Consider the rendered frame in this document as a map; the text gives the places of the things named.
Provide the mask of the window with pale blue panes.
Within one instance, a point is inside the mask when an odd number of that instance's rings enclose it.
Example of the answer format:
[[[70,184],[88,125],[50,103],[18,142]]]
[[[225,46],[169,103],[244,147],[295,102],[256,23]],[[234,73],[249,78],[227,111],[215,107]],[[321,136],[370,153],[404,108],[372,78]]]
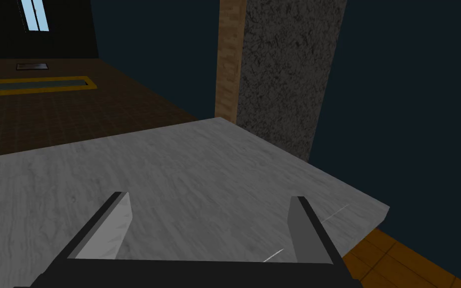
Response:
[[[22,8],[25,27],[31,32],[49,32],[44,0],[18,0]]]

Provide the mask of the small grey floor mat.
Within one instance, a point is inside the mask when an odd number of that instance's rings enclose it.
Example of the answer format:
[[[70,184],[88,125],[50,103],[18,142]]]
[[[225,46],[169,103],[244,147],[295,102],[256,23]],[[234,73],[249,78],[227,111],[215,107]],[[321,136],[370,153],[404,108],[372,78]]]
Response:
[[[47,63],[17,63],[15,69],[17,71],[40,71],[49,68]]]

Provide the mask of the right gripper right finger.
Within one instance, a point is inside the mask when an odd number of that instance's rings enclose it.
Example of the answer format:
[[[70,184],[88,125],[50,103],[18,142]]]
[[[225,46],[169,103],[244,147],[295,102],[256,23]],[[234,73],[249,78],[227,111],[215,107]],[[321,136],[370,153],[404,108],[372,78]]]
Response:
[[[299,196],[290,199],[287,225],[298,263],[333,263]]]

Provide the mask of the yellow-bordered grey rug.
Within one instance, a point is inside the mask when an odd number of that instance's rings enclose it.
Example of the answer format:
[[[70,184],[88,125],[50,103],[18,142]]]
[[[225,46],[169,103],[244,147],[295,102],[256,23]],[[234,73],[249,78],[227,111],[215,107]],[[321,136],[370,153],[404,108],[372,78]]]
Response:
[[[0,96],[95,90],[87,76],[0,79]]]

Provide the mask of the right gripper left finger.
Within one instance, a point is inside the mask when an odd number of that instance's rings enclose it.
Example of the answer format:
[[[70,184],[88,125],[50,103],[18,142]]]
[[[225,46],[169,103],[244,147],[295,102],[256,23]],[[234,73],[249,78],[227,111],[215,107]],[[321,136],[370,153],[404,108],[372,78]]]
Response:
[[[129,193],[112,193],[68,243],[66,258],[116,259],[132,219]]]

